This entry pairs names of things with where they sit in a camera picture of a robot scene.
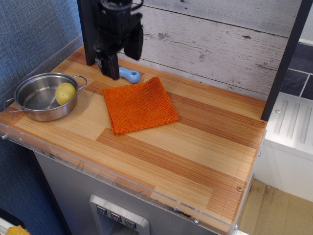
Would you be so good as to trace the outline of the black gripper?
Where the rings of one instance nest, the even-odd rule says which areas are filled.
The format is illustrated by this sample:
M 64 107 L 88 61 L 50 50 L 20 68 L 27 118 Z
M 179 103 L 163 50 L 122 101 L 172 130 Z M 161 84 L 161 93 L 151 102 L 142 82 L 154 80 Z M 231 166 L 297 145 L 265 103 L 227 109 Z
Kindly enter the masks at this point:
M 139 60 L 143 47 L 142 14 L 133 11 L 143 6 L 133 6 L 131 0 L 93 0 L 93 24 L 98 31 L 94 45 L 95 62 L 103 75 L 118 80 L 117 53 L 123 49 L 126 56 Z

